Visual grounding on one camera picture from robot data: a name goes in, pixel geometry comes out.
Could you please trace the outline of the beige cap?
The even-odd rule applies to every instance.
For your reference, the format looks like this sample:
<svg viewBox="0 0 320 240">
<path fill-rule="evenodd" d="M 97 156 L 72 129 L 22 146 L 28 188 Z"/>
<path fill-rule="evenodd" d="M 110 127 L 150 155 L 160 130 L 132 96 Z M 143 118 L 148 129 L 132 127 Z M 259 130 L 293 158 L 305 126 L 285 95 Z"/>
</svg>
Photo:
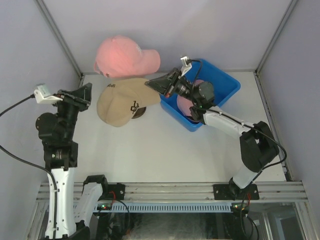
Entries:
<svg viewBox="0 0 320 240">
<path fill-rule="evenodd" d="M 122 127 L 139 109 L 160 103 L 159 93 L 148 87 L 147 81 L 145 78 L 111 81 L 98 98 L 98 117 L 108 125 Z"/>
</svg>

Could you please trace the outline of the pink baseball cap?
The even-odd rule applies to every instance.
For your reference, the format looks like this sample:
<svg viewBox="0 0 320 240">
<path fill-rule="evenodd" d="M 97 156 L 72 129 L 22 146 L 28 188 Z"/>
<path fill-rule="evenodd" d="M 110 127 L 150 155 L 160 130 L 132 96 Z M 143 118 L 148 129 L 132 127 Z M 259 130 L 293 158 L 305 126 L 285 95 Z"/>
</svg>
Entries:
<svg viewBox="0 0 320 240">
<path fill-rule="evenodd" d="M 157 72 L 161 57 L 155 49 L 141 49 L 129 37 L 105 39 L 96 51 L 93 69 L 107 78 L 144 76 Z"/>
</svg>

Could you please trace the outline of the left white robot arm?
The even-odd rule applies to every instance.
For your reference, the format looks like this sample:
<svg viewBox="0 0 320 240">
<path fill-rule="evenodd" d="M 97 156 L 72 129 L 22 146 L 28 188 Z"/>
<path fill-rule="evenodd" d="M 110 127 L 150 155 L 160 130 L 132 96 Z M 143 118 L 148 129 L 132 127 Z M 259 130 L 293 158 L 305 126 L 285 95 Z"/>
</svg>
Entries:
<svg viewBox="0 0 320 240">
<path fill-rule="evenodd" d="M 89 175 L 83 182 L 79 203 L 74 206 L 74 183 L 78 166 L 79 145 L 73 140 L 78 114 L 92 101 L 91 83 L 51 94 L 45 84 L 34 90 L 38 104 L 51 104 L 56 113 L 41 114 L 35 127 L 43 145 L 45 170 L 49 181 L 49 214 L 46 240 L 88 240 L 90 221 L 98 200 L 109 196 L 107 178 Z"/>
</svg>

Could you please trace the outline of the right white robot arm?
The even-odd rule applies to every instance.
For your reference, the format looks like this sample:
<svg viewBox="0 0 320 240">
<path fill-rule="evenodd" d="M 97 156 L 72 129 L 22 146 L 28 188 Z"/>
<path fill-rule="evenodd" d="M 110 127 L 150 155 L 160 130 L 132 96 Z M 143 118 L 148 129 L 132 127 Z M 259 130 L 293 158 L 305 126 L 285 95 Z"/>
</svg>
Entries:
<svg viewBox="0 0 320 240">
<path fill-rule="evenodd" d="M 267 123 L 240 120 L 214 104 L 214 85 L 208 81 L 190 82 L 177 68 L 164 76 L 148 80 L 146 86 L 163 97 L 173 94 L 191 101 L 191 118 L 237 138 L 240 145 L 242 167 L 229 180 L 229 194 L 237 200 L 248 193 L 249 186 L 272 166 L 282 146 L 274 139 Z"/>
</svg>

